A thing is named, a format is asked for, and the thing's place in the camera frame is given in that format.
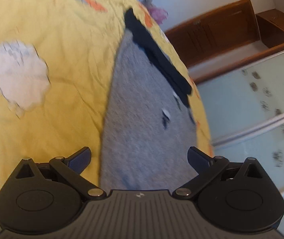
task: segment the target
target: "yellow fabric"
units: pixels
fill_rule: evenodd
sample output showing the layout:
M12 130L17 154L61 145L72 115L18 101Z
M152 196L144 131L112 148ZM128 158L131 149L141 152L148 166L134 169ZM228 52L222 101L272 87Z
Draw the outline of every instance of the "yellow fabric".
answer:
M0 0L0 43L34 45L49 69L51 83L41 105L17 117L0 93L0 188L25 156L47 162L90 147L92 161L83 176L97 184L103 119L114 58L124 33L123 14L133 7L145 24L137 0L95 0L107 12L79 0ZM153 38L183 76L188 72L173 46L152 20ZM194 86L190 97L198 123L198 147L211 154L203 105Z

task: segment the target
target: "frosted glass panel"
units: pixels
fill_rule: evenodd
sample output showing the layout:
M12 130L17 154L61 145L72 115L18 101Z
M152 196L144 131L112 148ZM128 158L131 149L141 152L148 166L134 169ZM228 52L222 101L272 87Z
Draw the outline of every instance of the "frosted glass panel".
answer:
M215 155L231 162L243 162L255 157L280 191L284 191L284 125L245 142L228 148L215 149ZM284 217L279 226L284 234Z
M284 53L198 86L212 139L284 112Z

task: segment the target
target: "gray fabric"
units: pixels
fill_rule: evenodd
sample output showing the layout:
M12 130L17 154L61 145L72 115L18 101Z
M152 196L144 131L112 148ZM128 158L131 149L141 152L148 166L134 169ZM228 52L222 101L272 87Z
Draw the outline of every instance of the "gray fabric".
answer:
M197 173L187 161L196 125L159 70L125 31L102 137L100 186L174 190Z

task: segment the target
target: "wooden cabinet door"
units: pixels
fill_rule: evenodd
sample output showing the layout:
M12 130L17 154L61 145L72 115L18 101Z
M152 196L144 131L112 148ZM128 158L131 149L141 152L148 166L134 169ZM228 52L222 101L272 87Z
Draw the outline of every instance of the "wooden cabinet door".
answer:
M241 0L207 12L165 34L187 67L259 40L250 0Z

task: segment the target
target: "cloud-shaped print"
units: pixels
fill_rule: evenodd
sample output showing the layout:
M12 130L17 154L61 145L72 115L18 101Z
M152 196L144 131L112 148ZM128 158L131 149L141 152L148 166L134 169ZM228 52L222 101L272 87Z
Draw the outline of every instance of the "cloud-shaped print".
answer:
M10 104L29 110L44 100L50 87L46 63L32 45L0 44L0 90Z

